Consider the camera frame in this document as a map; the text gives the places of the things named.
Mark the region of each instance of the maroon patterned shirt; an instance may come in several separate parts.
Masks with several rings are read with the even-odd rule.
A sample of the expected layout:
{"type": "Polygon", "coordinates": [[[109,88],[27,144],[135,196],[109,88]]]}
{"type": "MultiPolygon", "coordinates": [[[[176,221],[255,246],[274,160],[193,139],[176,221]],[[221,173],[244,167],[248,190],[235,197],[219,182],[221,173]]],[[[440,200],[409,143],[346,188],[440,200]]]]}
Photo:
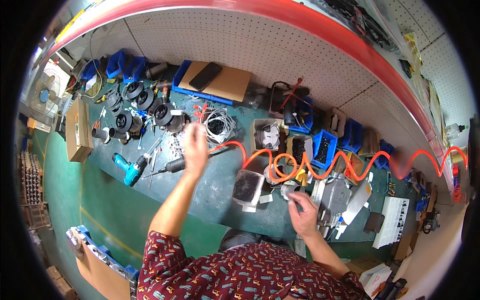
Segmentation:
{"type": "Polygon", "coordinates": [[[138,300],[370,299],[353,272],[336,280],[320,266],[270,243],[187,257],[179,239],[151,231],[138,300]]]}

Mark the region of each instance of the green floor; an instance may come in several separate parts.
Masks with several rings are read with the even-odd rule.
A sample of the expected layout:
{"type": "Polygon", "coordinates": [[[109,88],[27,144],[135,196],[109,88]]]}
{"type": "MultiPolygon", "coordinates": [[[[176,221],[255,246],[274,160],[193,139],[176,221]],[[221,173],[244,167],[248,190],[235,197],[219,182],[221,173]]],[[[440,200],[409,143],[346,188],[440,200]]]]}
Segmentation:
{"type": "MultiPolygon", "coordinates": [[[[122,265],[141,266],[150,221],[160,203],[125,186],[92,163],[69,162],[63,139],[35,131],[34,153],[44,170],[45,201],[54,230],[41,229],[51,265],[76,288],[81,299],[104,299],[78,272],[65,231],[85,225],[98,245],[105,245],[122,265]]],[[[181,241],[195,258],[215,253],[226,227],[188,216],[181,241]]],[[[372,242],[332,243],[340,257],[373,255],[387,260],[389,247],[372,248],[372,242]]]]}

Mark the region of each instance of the black smartphone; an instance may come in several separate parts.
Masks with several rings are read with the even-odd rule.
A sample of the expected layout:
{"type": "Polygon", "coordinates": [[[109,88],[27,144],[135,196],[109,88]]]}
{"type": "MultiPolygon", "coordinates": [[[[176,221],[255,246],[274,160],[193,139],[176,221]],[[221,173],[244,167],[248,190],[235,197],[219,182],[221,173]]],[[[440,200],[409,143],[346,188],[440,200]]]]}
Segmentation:
{"type": "Polygon", "coordinates": [[[188,84],[201,92],[217,76],[222,67],[216,63],[209,63],[188,84]]]}

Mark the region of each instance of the teal cordless drill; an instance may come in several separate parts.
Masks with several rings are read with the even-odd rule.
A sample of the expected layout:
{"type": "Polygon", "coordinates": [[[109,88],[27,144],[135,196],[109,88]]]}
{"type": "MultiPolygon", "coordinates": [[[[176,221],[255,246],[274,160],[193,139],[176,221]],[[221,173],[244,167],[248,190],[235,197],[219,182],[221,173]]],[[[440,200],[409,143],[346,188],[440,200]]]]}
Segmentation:
{"type": "Polygon", "coordinates": [[[141,173],[148,164],[147,159],[143,155],[139,157],[134,164],[127,162],[118,153],[113,154],[112,160],[117,166],[119,166],[122,170],[125,171],[125,178],[123,179],[123,183],[128,186],[133,186],[137,182],[141,173]]]}

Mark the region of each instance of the jeans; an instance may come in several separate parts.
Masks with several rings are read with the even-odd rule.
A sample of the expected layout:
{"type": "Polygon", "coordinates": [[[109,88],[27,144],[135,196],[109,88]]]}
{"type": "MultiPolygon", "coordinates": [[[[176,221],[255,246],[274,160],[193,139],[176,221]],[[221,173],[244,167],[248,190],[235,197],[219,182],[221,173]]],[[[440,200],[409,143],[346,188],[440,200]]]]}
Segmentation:
{"type": "Polygon", "coordinates": [[[268,242],[294,251],[291,242],[289,242],[287,239],[260,235],[231,227],[228,227],[227,231],[225,231],[218,251],[222,252],[235,246],[243,244],[256,244],[261,242],[268,242]]]}

